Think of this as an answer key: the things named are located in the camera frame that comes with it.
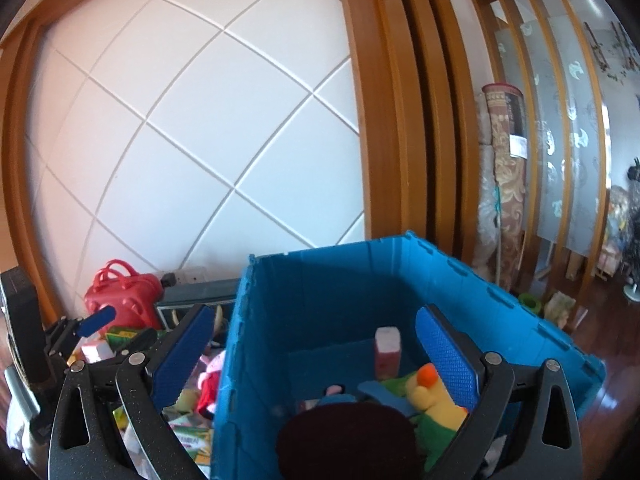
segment metal screw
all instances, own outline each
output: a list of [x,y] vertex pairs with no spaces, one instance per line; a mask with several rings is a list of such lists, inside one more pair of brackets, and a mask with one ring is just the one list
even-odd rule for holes
[[495,366],[499,365],[502,362],[502,358],[500,357],[500,354],[497,354],[496,352],[487,352],[484,358],[489,364],[495,365]]
[[74,361],[73,364],[71,365],[72,372],[80,372],[82,371],[83,368],[84,368],[84,361],[82,361],[82,359],[78,359]]
[[141,365],[145,362],[145,355],[142,352],[136,352],[135,354],[131,354],[129,356],[129,364],[130,365]]
[[546,362],[546,367],[552,372],[557,372],[560,369],[560,363],[555,359],[549,359],[549,361]]

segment blue gripper pad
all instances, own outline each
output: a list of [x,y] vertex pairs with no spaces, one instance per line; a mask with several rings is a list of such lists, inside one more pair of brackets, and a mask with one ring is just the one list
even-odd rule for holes
[[199,309],[199,312],[191,310],[175,330],[162,338],[156,354],[146,366],[152,379],[150,396],[157,410],[175,404],[213,336],[215,308],[197,305],[193,309]]
[[78,337],[89,337],[114,319],[116,319],[116,309],[111,305],[107,305],[95,314],[83,319],[76,329],[76,335]]
[[479,400],[478,377],[458,346],[434,315],[424,307],[415,316],[415,333],[453,402],[471,412]]

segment dark brown round object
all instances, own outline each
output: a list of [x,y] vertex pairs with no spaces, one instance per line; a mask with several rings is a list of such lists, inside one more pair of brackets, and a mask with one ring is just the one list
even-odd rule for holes
[[294,416],[276,443],[285,480],[417,480],[411,423],[373,403],[329,404]]

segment pink plush toy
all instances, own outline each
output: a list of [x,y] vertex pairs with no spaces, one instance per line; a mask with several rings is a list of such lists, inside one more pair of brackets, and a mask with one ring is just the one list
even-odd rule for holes
[[223,350],[213,359],[202,356],[200,360],[207,364],[207,370],[198,377],[198,389],[201,394],[196,410],[200,415],[211,418],[216,412],[220,376],[222,375],[222,367],[225,365],[225,351]]

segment plush toy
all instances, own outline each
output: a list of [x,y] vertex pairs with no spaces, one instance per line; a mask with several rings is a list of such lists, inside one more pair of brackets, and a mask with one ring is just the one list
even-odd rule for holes
[[207,364],[207,369],[198,377],[198,389],[201,394],[196,411],[202,416],[212,418],[216,412],[218,387],[220,386],[222,367],[225,365],[225,351],[223,350],[213,359],[202,356],[200,360]]
[[429,471],[456,436],[468,411],[453,402],[433,364],[409,376],[404,388],[406,398],[421,413],[415,436],[420,452],[427,455],[424,470]]

